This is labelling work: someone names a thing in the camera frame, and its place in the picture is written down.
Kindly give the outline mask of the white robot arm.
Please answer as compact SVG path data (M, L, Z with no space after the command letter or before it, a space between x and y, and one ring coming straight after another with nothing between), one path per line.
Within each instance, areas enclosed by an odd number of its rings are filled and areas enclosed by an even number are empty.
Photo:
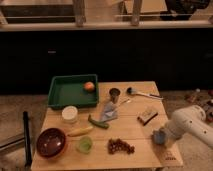
M162 128L165 144L171 147L185 133L189 133L213 149L213 127L207 125L205 120L206 113L198 105L175 110Z

